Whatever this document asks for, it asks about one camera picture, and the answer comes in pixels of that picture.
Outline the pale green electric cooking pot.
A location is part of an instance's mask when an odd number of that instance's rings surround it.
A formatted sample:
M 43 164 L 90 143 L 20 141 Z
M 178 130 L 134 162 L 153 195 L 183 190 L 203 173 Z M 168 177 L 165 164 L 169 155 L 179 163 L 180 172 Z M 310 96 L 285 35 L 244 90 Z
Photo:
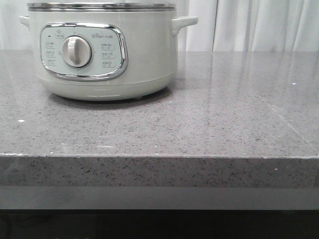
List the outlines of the pale green electric cooking pot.
M 52 93 L 75 100 L 139 98 L 177 72 L 177 36 L 198 23 L 175 11 L 36 12 L 19 17 L 31 34 L 35 72 Z

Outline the glass pot lid with knob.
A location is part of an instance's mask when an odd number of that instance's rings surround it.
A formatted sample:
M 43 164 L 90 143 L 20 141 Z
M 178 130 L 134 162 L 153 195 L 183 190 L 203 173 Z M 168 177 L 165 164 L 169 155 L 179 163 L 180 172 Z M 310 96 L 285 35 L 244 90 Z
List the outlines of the glass pot lid with knob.
M 118 3 L 118 2 L 33 2 L 28 11 L 36 12 L 143 12 L 175 11 L 172 3 Z

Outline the white curtain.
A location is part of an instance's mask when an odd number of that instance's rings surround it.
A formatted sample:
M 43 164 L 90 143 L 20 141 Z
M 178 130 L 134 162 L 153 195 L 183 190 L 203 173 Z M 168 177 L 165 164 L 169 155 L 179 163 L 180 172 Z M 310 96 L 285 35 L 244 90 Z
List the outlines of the white curtain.
M 179 51 L 317 52 L 316 0 L 178 0 L 178 16 L 198 24 L 178 35 Z

